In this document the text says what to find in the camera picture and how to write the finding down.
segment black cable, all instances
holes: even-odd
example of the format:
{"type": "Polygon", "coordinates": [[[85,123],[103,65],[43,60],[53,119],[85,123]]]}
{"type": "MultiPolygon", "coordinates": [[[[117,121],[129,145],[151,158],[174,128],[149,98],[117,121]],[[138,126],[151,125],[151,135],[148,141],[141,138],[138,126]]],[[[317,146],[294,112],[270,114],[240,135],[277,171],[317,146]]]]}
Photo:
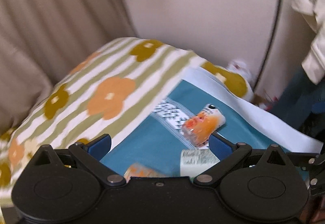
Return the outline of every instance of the black cable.
{"type": "Polygon", "coordinates": [[[274,42],[274,36],[275,36],[276,31],[277,31],[277,25],[278,25],[279,16],[280,16],[281,5],[282,5],[282,0],[277,0],[277,10],[276,10],[276,14],[275,14],[274,21],[273,21],[273,29],[272,29],[271,36],[270,36],[270,39],[269,39],[268,48],[266,49],[260,72],[259,72],[259,74],[257,76],[257,79],[255,81],[255,84],[253,86],[253,91],[255,91],[255,89],[256,89],[256,87],[257,87],[257,85],[258,85],[258,83],[259,83],[259,81],[261,79],[261,76],[263,74],[263,71],[264,71],[264,68],[265,68],[265,65],[266,65],[266,61],[269,58],[271,47],[272,47],[272,44],[274,42]]]}

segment blue cloth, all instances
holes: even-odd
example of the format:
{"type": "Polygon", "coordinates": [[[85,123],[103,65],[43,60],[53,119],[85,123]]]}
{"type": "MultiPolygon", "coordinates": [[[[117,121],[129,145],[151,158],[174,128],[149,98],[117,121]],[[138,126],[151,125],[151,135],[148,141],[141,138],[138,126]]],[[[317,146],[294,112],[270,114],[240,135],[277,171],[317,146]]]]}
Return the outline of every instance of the blue cloth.
{"type": "Polygon", "coordinates": [[[206,104],[215,105],[225,116],[226,124],[218,132],[232,143],[246,142],[256,149],[266,149],[274,143],[226,104],[183,80],[101,162],[121,175],[138,162],[167,176],[179,176],[181,151],[195,148],[182,136],[181,125],[206,104]]]}

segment wall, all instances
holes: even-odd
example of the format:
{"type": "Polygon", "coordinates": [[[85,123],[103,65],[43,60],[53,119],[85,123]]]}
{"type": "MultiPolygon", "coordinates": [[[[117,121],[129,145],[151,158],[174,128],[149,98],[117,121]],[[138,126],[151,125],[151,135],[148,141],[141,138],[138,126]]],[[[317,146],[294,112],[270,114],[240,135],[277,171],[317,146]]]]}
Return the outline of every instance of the wall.
{"type": "Polygon", "coordinates": [[[282,0],[274,43],[256,93],[279,98],[301,66],[314,37],[302,15],[291,8],[290,0],[282,0]]]}
{"type": "Polygon", "coordinates": [[[226,66],[242,59],[259,72],[277,0],[125,0],[141,38],[192,49],[226,66]]]}

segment silver rivet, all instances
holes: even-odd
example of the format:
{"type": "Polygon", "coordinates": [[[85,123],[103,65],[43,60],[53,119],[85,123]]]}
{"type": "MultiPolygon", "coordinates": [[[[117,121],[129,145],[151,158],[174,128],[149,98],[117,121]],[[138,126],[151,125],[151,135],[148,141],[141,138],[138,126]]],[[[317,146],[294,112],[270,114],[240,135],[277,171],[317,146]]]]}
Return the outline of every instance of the silver rivet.
{"type": "Polygon", "coordinates": [[[310,184],[314,186],[315,184],[317,184],[317,181],[318,181],[317,178],[311,179],[310,184]]]}
{"type": "Polygon", "coordinates": [[[107,181],[109,181],[110,183],[119,183],[123,180],[123,176],[121,175],[110,175],[107,177],[107,181]]]}
{"type": "Polygon", "coordinates": [[[211,175],[199,175],[196,177],[196,180],[198,180],[201,183],[209,183],[212,181],[211,175]]]}

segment curtain fold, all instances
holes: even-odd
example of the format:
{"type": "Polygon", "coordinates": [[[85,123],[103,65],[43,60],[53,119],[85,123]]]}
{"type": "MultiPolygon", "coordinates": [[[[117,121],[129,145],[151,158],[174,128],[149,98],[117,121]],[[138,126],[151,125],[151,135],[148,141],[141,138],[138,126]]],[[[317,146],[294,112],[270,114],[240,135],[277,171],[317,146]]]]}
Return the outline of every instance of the curtain fold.
{"type": "Polygon", "coordinates": [[[11,91],[0,88],[0,133],[89,54],[134,35],[121,0],[0,0],[0,85],[11,91]]]}

